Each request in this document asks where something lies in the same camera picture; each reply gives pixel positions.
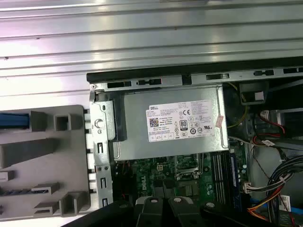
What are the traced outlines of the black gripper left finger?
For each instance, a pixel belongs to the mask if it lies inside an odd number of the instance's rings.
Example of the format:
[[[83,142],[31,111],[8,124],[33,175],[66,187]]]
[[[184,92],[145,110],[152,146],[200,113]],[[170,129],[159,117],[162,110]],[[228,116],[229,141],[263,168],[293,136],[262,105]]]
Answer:
[[[164,182],[154,182],[152,196],[139,197],[135,205],[115,201],[65,224],[66,227],[160,227],[162,225]]]

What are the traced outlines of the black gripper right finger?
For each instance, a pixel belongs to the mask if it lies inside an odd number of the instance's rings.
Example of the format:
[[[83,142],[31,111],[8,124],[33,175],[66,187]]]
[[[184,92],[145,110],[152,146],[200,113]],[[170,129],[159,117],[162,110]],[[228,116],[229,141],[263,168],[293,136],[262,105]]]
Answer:
[[[197,206],[189,197],[168,197],[174,219],[170,222],[176,227],[273,227],[265,220],[237,212],[233,207],[208,201]]]

